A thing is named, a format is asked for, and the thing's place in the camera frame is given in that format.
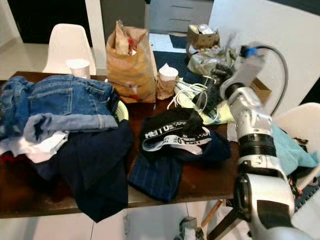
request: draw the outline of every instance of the wooden table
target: wooden table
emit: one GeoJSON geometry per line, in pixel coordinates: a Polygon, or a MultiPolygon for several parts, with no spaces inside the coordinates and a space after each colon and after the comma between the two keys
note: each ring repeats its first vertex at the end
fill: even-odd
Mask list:
{"type": "MultiPolygon", "coordinates": [[[[14,76],[24,76],[30,82],[39,82],[50,73],[21,72],[14,76]]],[[[106,76],[91,76],[104,81],[106,76]]],[[[129,124],[134,133],[135,142],[128,156],[126,170],[129,173],[139,149],[138,135],[141,123],[147,116],[163,112],[169,100],[154,103],[127,104],[129,124]]],[[[227,125],[212,126],[222,136],[227,135],[227,125]]],[[[177,195],[170,204],[193,201],[208,201],[233,198],[234,183],[237,175],[238,145],[231,143],[232,156],[229,160],[212,168],[199,163],[185,163],[177,195]]],[[[145,194],[128,188],[128,207],[162,205],[145,194]]],[[[62,179],[43,180],[26,162],[15,164],[0,163],[0,218],[33,217],[57,214],[80,213],[67,184],[62,179]]]]}

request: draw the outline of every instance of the white chair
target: white chair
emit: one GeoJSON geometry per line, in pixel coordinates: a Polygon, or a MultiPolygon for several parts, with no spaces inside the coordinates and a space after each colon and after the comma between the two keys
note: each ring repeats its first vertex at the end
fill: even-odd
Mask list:
{"type": "Polygon", "coordinates": [[[57,24],[49,41],[46,66],[43,73],[71,74],[66,60],[84,59],[90,62],[90,75],[96,75],[96,64],[85,29],[75,24],[57,24]]]}
{"type": "MultiPolygon", "coordinates": [[[[291,109],[274,119],[289,136],[307,139],[309,153],[318,153],[320,158],[320,104],[310,102],[291,109]]],[[[297,180],[297,188],[304,189],[320,173],[320,164],[306,177],[297,180]]]]}

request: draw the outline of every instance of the wooden stick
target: wooden stick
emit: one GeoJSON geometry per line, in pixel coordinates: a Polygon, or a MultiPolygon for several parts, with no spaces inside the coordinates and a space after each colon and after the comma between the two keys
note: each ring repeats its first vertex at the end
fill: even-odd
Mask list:
{"type": "Polygon", "coordinates": [[[221,204],[223,203],[222,200],[218,200],[216,204],[213,206],[213,208],[210,210],[209,214],[205,217],[205,219],[201,223],[201,227],[204,228],[208,222],[211,221],[211,219],[216,214],[217,210],[220,208],[221,204]]]}

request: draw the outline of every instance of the denim jeans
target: denim jeans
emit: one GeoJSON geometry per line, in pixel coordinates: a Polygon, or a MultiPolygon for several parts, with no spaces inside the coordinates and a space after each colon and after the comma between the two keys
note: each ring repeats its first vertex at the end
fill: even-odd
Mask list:
{"type": "Polygon", "coordinates": [[[118,104],[113,101],[117,97],[111,84],[73,75],[53,75],[38,83],[28,82],[23,76],[13,77],[2,88],[0,140],[22,136],[27,121],[34,119],[40,121],[28,124],[34,128],[29,128],[25,137],[35,143],[58,130],[116,128],[107,106],[110,102],[118,104]]]}

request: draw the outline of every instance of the light blue towel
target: light blue towel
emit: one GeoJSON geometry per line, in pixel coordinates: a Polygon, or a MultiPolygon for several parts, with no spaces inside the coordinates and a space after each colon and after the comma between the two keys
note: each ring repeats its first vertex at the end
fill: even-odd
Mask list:
{"type": "Polygon", "coordinates": [[[314,168],[319,164],[316,152],[305,152],[302,147],[278,126],[272,126],[272,135],[276,155],[280,159],[282,169],[286,175],[291,174],[298,166],[314,168]]]}

